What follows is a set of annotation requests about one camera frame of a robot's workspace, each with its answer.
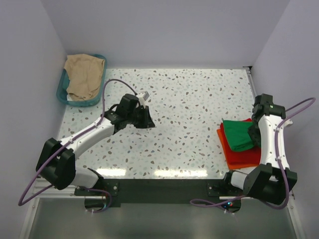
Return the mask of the green t shirt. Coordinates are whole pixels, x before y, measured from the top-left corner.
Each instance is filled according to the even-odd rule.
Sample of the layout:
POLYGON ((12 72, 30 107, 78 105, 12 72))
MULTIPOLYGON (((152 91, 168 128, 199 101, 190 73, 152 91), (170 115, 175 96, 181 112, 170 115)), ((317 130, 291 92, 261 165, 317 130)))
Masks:
POLYGON ((254 143, 248 133, 248 129, 252 125, 251 121, 223 121, 223 131, 232 151, 242 152, 254 147, 254 143))

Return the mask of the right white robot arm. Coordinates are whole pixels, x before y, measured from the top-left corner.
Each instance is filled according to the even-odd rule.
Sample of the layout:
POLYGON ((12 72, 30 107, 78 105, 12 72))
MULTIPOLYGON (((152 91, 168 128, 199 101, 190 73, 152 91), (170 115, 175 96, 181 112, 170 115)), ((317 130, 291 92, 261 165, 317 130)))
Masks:
POLYGON ((248 134, 261 149, 260 163, 249 173, 227 172, 222 190, 229 196, 241 190, 243 195, 273 209, 283 209, 298 179, 290 170, 284 143, 284 128, 292 121, 286 117, 285 107, 274 104, 273 97, 267 94, 255 97, 252 113, 248 134))

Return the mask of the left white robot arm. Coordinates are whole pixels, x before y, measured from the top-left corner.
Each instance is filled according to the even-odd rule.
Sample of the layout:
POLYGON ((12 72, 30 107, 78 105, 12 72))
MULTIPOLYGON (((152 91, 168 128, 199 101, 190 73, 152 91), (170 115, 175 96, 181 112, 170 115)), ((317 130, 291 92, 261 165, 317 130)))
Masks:
POLYGON ((76 134, 61 140, 47 140, 36 172, 58 190, 72 185, 85 187, 91 195, 99 195, 103 191, 103 177, 93 169, 76 167, 76 159, 129 124, 138 129, 154 128, 146 105, 148 98, 148 92, 125 94, 119 104, 103 111, 97 120, 76 134))

